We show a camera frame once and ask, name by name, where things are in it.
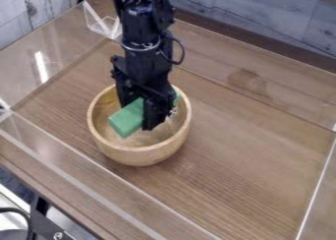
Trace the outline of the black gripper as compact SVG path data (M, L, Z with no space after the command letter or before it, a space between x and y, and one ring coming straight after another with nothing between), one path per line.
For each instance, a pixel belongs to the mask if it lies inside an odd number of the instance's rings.
M164 121L177 98L169 83L173 66L173 44L121 44L125 55L113 55L112 77L116 80L121 107L142 98L141 129L152 131Z

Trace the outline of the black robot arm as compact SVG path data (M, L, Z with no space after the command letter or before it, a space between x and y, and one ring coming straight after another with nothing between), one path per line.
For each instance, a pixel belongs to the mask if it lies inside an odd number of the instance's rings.
M176 99L168 81L174 63L169 31L174 9L169 0L113 1L122 25L124 56L112 56L112 77L121 107L142 99L140 127L150 131L169 116Z

